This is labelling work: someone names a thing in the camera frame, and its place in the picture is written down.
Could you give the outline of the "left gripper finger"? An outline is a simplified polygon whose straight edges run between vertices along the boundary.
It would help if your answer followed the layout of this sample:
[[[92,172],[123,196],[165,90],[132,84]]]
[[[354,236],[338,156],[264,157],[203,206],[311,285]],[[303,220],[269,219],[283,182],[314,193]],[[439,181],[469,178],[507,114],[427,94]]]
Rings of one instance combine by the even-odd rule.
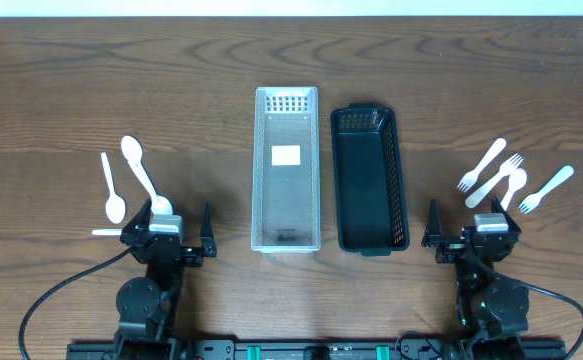
[[[211,212],[210,204],[208,202],[204,203],[203,218],[200,230],[200,240],[203,246],[214,246],[215,240],[213,236],[213,230],[211,225]]]
[[[152,201],[147,199],[138,213],[122,228],[123,234],[136,234],[147,231],[151,219]]]

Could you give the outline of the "white spoon bowl down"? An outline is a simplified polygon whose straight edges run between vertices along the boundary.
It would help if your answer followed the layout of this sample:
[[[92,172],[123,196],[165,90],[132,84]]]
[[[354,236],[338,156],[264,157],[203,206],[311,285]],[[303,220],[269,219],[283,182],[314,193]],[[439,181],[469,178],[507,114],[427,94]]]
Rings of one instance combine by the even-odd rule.
[[[173,207],[170,201],[164,197],[159,195],[156,192],[156,189],[151,182],[148,174],[146,173],[145,169],[141,165],[134,165],[133,171],[140,183],[143,185],[145,190],[148,192],[149,197],[152,201],[151,211],[154,215],[172,215],[173,214]]]

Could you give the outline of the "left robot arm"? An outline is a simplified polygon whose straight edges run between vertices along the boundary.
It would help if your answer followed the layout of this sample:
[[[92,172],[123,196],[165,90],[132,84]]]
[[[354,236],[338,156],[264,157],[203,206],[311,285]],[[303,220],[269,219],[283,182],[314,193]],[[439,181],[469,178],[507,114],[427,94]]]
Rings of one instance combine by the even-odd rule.
[[[184,246],[184,220],[179,215],[153,215],[146,201],[122,229],[120,241],[146,267],[142,277],[127,281],[116,296],[120,314],[114,336],[115,359],[190,359],[191,345],[174,330],[187,268],[200,267],[217,255],[210,205],[205,204],[201,244]]]

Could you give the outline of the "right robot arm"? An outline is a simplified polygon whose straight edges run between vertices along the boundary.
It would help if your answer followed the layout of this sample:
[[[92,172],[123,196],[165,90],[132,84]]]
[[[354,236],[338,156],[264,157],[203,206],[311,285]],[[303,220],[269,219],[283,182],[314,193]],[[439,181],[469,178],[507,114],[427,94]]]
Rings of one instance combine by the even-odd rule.
[[[440,347],[441,359],[523,357],[519,334],[528,329],[528,290],[498,275],[496,262],[513,250],[521,234],[498,199],[491,211],[474,217],[459,236],[442,233],[436,201],[430,203],[421,245],[436,250],[438,264],[455,267],[456,312],[469,336]]]

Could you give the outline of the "white spoon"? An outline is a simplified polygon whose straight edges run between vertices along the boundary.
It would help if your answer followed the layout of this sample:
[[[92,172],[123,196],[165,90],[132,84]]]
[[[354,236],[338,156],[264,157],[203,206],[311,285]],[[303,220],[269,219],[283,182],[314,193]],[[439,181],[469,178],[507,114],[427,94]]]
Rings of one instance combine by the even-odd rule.
[[[107,154],[102,152],[100,154],[100,158],[109,193],[109,196],[105,202],[105,213],[110,222],[119,224],[123,221],[126,215],[126,203],[124,199],[120,197],[115,191],[112,171]]]
[[[527,182],[527,173],[523,168],[515,169],[508,177],[508,188],[503,196],[500,204],[504,210],[507,210],[513,195],[522,189]]]

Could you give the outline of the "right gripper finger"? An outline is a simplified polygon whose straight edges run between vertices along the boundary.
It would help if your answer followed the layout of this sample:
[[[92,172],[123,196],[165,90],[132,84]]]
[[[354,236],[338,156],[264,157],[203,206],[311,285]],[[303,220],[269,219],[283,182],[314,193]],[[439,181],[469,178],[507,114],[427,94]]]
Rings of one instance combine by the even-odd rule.
[[[507,211],[503,208],[500,200],[494,196],[491,199],[490,209],[492,213],[500,214],[501,217],[507,224],[507,231],[508,232],[516,232],[520,233],[521,229],[518,224],[511,218],[511,216],[507,213]]]
[[[442,230],[439,218],[439,208],[437,201],[433,199],[430,203],[428,220],[423,235],[423,245],[436,246],[441,240]]]

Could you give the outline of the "white fork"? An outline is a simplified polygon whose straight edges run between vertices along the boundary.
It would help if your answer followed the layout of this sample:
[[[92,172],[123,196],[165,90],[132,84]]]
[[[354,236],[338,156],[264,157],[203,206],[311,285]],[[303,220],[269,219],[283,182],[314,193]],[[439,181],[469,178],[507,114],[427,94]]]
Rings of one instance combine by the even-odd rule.
[[[532,212],[541,202],[541,200],[556,187],[561,185],[574,174],[574,168],[571,165],[565,165],[558,170],[551,179],[537,192],[525,197],[518,209],[522,214]]]
[[[507,141],[504,138],[497,138],[486,151],[478,164],[461,178],[457,185],[457,189],[461,192],[467,192],[470,188],[472,188],[477,182],[480,173],[492,160],[498,156],[498,154],[506,147],[506,145]]]
[[[498,172],[492,176],[487,182],[481,185],[471,195],[465,199],[465,205],[468,208],[476,207],[485,196],[497,185],[497,183],[504,177],[511,175],[523,162],[523,157],[516,153],[503,162]]]

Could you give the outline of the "white spoon bowl up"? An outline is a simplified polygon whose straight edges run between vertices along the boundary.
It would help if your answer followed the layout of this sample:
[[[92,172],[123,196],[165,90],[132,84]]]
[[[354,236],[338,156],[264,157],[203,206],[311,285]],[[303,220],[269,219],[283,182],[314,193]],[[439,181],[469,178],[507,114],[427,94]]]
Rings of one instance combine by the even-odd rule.
[[[121,150],[130,168],[148,192],[150,198],[156,200],[158,197],[157,192],[142,165],[143,148],[140,142],[130,135],[125,135],[121,139]]]

